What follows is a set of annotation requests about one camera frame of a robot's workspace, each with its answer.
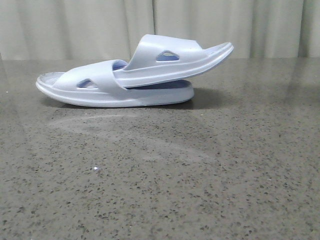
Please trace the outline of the pale green curtain backdrop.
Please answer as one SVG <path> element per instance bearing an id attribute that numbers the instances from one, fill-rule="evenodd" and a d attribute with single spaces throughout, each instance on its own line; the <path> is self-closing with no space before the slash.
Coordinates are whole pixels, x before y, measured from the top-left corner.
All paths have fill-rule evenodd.
<path id="1" fill-rule="evenodd" d="M 4 60 L 129 59 L 145 34 L 234 45 L 234 58 L 320 55 L 317 0 L 3 0 Z"/>

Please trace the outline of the light blue slipper with scuffed toe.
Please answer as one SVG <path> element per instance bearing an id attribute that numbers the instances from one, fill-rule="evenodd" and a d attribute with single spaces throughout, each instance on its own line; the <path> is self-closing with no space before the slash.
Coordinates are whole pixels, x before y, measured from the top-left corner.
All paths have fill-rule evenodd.
<path id="1" fill-rule="evenodd" d="M 181 79 L 153 86 L 122 87 L 115 73 L 126 65 L 124 60 L 115 59 L 67 72 L 49 72 L 38 77 L 36 87 L 54 100 L 84 107 L 168 105 L 188 101 L 194 96 L 192 84 Z"/>

